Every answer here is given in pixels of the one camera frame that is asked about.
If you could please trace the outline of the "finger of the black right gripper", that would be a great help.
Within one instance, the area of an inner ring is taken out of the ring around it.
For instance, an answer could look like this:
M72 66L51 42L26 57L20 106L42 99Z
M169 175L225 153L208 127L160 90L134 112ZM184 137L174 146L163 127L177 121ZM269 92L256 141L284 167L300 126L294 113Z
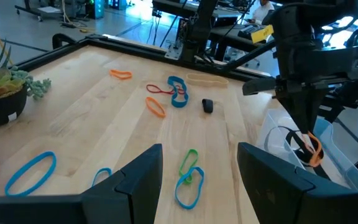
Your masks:
M322 89L313 89L311 93L310 99L310 132L312 133L314 130L315 122L318 116L319 107L321 106L324 97L329 92L328 88Z
M306 93L283 93L278 100L302 133L313 129L312 104Z

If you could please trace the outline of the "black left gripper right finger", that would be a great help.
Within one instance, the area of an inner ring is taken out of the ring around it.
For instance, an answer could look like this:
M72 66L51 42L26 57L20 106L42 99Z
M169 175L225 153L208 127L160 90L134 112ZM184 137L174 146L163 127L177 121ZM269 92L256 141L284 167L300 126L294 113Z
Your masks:
M358 191L247 142L237 146L237 163L260 224L358 224Z

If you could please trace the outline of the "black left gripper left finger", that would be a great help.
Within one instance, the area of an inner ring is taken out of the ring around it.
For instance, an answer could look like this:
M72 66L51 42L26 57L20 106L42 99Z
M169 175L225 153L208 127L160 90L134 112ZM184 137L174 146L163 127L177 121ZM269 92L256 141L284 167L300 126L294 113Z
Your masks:
M0 196L0 224L153 224L162 173L154 144L81 194Z

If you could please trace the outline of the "long black rubber band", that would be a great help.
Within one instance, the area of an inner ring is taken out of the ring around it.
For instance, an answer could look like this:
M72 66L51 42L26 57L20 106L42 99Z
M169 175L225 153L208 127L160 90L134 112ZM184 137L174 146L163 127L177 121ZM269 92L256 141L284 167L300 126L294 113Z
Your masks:
M289 148L291 151L295 153L297 158L301 161L301 163L306 167L311 167L308 165L308 159L311 157L311 154L306 150L306 147L304 145L303 139L297 134L299 130L293 130L288 127L284 126L277 126L275 128L272 128L266 135L265 141L264 141L264 148L267 152L269 152L269 137L270 133L277 128L284 128L288 131L287 135L285 136L285 144L284 146L286 148ZM321 164L318 167L312 167L316 175L331 180L327 173L322 168Z

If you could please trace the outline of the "thin blue rubber band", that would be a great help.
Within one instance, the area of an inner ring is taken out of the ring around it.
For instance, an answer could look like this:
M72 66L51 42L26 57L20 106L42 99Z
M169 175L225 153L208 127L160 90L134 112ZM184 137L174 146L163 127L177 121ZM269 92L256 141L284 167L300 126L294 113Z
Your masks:
M191 204L187 205L187 204L183 203L179 199L177 192L178 192L179 186L181 186L181 184L183 184L185 182L185 180L194 171L197 171L201 178L200 178L200 182L198 184L197 194L196 194L195 200ZM195 208L195 206L197 205L197 203L198 203L198 201L200 199L200 196L201 196L201 192L202 192L202 188L203 188L203 184L204 184L204 176L205 176L205 173L204 173L204 170L202 168L200 168L200 167L192 167L192 168L189 169L189 171L186 174L182 175L178 179L178 181L176 183L176 186L175 186L174 197L175 197L175 200L177 201L177 203L179 204L179 206L181 206L182 208L187 209L187 210L191 210L191 209Z
M36 165L38 162L42 161L43 159L46 159L47 157L52 158L51 165L49 169L46 171L45 175L40 178L38 182L36 182L33 186L29 187L28 189L19 192L19 193L10 193L10 188L15 184L17 180L19 180L30 168L32 168L34 165ZM54 152L52 151L45 151L38 156L35 156L33 159L31 159L29 162L24 164L17 172L15 172L12 177L7 181L7 184L4 188L4 193L6 196L10 197L21 197L21 196L28 196L35 190L37 190L39 187L41 187L53 174L55 168L57 166L57 157Z
M103 167L101 169L99 169L96 174L94 175L93 178L93 182L92 182L92 187L95 186L98 183L98 176L100 174L106 174L107 177L110 177L112 175L112 169L110 169L109 167Z

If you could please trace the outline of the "short black rubber band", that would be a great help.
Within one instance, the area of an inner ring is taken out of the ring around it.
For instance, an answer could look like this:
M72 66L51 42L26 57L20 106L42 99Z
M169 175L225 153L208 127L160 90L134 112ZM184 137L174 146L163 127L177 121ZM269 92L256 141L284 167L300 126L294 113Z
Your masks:
M214 102L213 100L210 99L202 99L202 105L203 105L203 111L205 113L211 114L213 112L213 106L214 106Z

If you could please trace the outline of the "wide blue rubber band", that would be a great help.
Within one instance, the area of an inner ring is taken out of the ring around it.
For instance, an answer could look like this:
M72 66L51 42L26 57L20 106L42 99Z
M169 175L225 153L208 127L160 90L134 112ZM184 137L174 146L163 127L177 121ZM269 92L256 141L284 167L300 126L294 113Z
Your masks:
M173 95L171 98L171 104L176 108L185 107L189 100L189 95L187 93L188 89L187 89L187 85L186 85L185 81L182 78L177 77L177 76L169 76L167 83L168 83L168 85L173 87ZM177 101L179 91L178 91L178 88L175 86L175 83L180 84L182 87L182 90L184 92L184 94L183 94L184 100L183 101Z

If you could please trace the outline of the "wide tan rubber band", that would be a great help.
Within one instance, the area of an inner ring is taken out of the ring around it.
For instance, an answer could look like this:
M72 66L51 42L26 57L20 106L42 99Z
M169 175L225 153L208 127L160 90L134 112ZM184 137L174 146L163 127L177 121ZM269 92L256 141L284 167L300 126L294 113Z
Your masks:
M188 73L186 75L186 82L190 85L225 88L229 80L216 75Z

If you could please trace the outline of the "thin red rubber band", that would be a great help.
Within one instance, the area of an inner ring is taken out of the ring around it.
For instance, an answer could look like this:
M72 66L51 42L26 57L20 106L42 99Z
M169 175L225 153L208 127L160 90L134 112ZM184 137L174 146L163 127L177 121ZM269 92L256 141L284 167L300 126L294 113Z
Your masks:
M164 93L168 95L173 95L174 93L178 92L179 95L185 94L185 90L181 89L179 85L175 86L176 89L172 88L170 90L162 90L160 87L153 84L147 84L145 87L146 90L150 93Z

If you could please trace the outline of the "clear plastic bin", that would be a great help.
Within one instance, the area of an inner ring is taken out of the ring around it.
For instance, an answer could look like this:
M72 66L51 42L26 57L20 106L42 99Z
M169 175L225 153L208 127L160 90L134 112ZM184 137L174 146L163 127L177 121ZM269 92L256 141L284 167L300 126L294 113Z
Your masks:
M298 130L295 122L285 110L268 110L256 146L265 150L264 141L266 135L272 128L277 126ZM316 174L312 167L304 166L295 153L284 146L287 133L288 131L284 128L274 129L270 133L268 140L269 153L312 174ZM335 145L332 124L319 118L316 121L313 133L322 143L324 158L321 166L331 181L344 187L358 190L358 169Z

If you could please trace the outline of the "green rubber band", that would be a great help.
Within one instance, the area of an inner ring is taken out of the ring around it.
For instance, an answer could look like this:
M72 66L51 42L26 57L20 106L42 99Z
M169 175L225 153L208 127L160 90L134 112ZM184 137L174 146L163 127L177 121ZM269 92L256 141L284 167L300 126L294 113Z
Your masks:
M189 158L191 158L191 162L189 163L189 168L187 170L184 170L187 160ZM192 167L196 165L197 162L198 162L198 151L196 149L189 149L180 164L180 168L178 171L179 176L183 177Z

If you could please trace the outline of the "pale orange rubber band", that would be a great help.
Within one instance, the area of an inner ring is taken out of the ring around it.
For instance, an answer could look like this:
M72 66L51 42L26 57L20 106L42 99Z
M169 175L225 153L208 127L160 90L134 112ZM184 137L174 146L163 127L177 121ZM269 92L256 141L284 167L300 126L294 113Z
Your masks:
M146 107L151 111L154 115L158 116L159 118L165 118L166 112L164 107L151 96L145 98Z

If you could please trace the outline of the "yellow paper tag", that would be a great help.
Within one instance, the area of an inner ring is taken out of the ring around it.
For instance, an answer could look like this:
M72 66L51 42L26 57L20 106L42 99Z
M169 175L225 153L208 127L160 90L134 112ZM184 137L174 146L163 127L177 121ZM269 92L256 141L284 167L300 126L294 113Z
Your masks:
M273 33L274 33L274 30L273 30L272 25L268 25L268 26L262 28L261 30L255 31L255 32L251 33L252 43L255 44L255 43L261 42L263 40L266 40Z

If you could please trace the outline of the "person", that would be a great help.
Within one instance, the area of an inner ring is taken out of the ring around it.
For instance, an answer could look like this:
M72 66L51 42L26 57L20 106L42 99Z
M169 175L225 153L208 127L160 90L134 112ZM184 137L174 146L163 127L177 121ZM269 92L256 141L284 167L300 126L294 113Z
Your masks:
M270 11L274 11L275 8L269 0L259 0L260 6L253 12L252 18L248 19L249 23L262 24L262 21L268 15Z

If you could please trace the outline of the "black desk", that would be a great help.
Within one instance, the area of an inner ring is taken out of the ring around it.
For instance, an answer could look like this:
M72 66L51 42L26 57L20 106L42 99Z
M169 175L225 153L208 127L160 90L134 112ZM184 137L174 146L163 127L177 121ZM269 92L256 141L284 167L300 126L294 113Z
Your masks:
M169 14L173 14L180 17L190 17L197 10L199 3L187 0L185 4L182 2L175 2L171 0L152 0L153 8L166 12ZM223 7L215 7L215 10L212 13L212 17L215 18L239 18L241 17L242 12L237 10L225 9Z
M275 46L274 41L262 40L257 43L253 43L250 39L246 39L238 36L238 32L244 28L244 26L236 25L235 28L227 34L226 32L231 26L226 27L214 27L212 28L208 40L212 43L217 44L214 49L214 58L219 61L223 61L227 47L232 47L238 50L245 51L247 53L252 52L258 47L262 47L262 50L258 51L257 54L251 54L252 58L256 58L262 53L273 49Z

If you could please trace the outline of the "potted succulent plant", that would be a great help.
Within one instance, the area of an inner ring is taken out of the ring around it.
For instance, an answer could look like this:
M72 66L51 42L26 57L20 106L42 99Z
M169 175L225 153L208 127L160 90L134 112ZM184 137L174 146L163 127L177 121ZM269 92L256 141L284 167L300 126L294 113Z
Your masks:
M9 67L11 49L2 47L0 53L0 126L21 115L28 97L39 100L52 86L51 79L34 80L29 72Z

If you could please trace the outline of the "blue lit computer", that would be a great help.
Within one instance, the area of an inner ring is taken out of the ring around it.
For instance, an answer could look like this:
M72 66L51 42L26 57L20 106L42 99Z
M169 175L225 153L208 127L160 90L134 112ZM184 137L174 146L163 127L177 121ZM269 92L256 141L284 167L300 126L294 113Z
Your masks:
M104 0L86 0L85 14L90 19L101 19L104 17Z

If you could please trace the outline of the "grey rolling cart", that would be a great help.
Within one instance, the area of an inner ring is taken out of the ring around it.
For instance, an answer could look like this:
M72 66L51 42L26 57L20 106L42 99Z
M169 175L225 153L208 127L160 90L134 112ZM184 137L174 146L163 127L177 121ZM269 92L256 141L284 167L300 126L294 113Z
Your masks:
M15 5L17 14L19 15L21 11L27 12L37 17L39 22L42 22L44 19L60 19L63 22L68 22L66 15L67 9L66 6L71 6L73 14L75 12L76 0L46 0L47 5L40 7L30 7L30 0L24 0L24 7Z

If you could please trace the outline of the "black aluminium table frame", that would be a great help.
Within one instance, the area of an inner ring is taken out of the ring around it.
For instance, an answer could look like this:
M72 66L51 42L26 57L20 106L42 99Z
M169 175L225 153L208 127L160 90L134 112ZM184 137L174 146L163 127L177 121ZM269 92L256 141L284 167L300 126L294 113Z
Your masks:
M65 34L55 34L52 37L52 42L53 50L17 63L16 66L21 70L29 72L90 45L93 47L112 50L136 57L147 58L179 67L189 68L203 73L219 75L242 82L256 78L270 77L269 73L253 70L250 68L238 67L233 68L229 72L223 72L221 69L207 65L205 62L200 60L195 62L183 62L181 60L168 59L165 57L165 49L156 47L154 45L141 44L140 42L134 42L132 40L123 39L116 36L91 34L86 36L84 39L73 40Z

